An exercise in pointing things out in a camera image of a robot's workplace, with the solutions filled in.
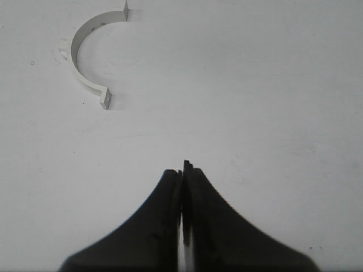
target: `semicircular plastic clip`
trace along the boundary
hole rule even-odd
[[[108,109],[109,107],[111,92],[108,87],[90,82],[81,74],[77,65],[78,50],[82,42],[91,32],[106,24],[125,22],[127,21],[127,16],[128,5],[127,1],[125,1],[123,10],[105,12],[89,19],[76,31],[72,39],[62,39],[59,45],[59,51],[67,59],[71,71],[91,92],[100,96],[100,104],[104,109]]]

